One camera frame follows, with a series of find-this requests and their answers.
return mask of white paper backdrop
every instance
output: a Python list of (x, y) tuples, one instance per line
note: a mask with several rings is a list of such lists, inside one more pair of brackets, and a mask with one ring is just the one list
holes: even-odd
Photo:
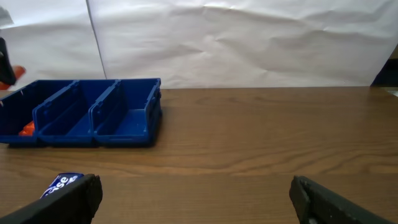
[(395, 0), (89, 0), (108, 78), (166, 88), (370, 85)]
[(14, 24), (0, 27), (10, 61), (27, 73), (11, 89), (37, 79), (104, 79), (86, 2), (0, 0)]

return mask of red object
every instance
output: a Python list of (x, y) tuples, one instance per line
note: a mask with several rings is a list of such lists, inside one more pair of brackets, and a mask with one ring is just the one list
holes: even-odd
[(35, 131), (35, 124), (31, 121), (29, 124), (25, 125), (24, 129), (19, 133), (20, 136), (32, 136)]

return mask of bin compartment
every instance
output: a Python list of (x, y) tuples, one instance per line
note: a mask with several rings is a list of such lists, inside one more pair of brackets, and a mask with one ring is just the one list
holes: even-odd
[(92, 144), (89, 110), (116, 80), (76, 80), (35, 109), (39, 138), (50, 145)]
[(0, 100), (0, 142), (9, 144), (34, 144), (37, 128), (32, 136), (19, 132), (34, 120), (34, 109), (48, 97), (72, 83), (73, 80), (37, 80)]
[(160, 79), (118, 80), (90, 109), (94, 138), (102, 144), (150, 144), (160, 109)]

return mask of blue can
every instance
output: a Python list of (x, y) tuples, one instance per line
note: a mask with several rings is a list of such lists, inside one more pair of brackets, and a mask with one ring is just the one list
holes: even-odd
[(75, 180), (82, 178), (83, 176), (84, 174), (73, 173), (73, 172), (58, 174), (58, 176), (50, 184), (50, 186), (47, 188), (47, 190), (40, 198), (46, 197), (47, 195), (53, 193), (54, 191), (61, 189), (62, 187), (74, 182)]

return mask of wooden table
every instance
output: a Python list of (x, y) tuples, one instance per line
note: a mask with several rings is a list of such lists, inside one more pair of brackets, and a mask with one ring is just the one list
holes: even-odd
[(306, 175), (398, 222), (398, 99), (380, 89), (162, 90), (148, 149), (0, 148), (0, 215), (60, 172), (101, 176), (93, 223), (298, 223)]

